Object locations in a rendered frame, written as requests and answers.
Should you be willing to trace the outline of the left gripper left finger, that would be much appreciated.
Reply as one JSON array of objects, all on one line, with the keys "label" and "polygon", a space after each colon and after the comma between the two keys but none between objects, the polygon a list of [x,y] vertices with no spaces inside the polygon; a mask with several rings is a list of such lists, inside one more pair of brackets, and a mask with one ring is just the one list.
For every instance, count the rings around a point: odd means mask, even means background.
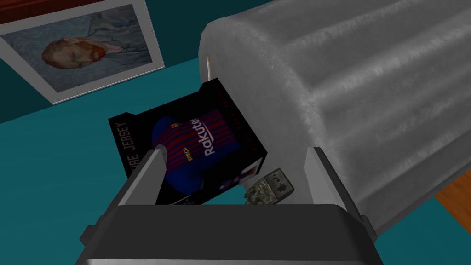
[{"label": "left gripper left finger", "polygon": [[141,169],[124,186],[118,205],[154,205],[166,173],[167,150],[161,144],[146,154]]}]

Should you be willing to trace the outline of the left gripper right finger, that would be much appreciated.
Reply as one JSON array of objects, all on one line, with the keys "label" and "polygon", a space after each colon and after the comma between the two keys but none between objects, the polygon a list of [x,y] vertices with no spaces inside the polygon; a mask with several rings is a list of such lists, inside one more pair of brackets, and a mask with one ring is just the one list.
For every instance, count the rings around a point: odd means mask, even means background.
[{"label": "left gripper right finger", "polygon": [[320,147],[307,149],[304,168],[314,204],[332,204],[347,212],[356,211],[352,198]]}]

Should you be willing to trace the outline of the small camouflage pouch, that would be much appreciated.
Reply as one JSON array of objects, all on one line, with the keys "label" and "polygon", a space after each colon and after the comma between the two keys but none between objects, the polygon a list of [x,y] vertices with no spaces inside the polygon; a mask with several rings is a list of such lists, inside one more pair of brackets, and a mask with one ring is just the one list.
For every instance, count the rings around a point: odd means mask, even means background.
[{"label": "small camouflage pouch", "polygon": [[246,205],[275,205],[294,192],[294,187],[278,168],[260,178],[245,193]]}]

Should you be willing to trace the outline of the black box with jersey print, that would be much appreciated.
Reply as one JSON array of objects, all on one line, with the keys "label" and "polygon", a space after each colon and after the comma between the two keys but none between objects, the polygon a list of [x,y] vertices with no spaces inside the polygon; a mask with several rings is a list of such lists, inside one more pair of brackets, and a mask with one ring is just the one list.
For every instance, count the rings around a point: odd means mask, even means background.
[{"label": "black box with jersey print", "polygon": [[177,100],[108,122],[128,177],[150,149],[166,149],[156,204],[203,204],[257,175],[267,156],[219,79]]}]

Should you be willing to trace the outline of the framed portrait painting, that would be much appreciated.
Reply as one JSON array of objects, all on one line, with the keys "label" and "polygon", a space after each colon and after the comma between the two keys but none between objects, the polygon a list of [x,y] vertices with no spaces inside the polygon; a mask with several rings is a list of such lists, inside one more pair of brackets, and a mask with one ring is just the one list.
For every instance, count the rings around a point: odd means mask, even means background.
[{"label": "framed portrait painting", "polygon": [[0,58],[52,104],[165,67],[145,0],[0,24]]}]

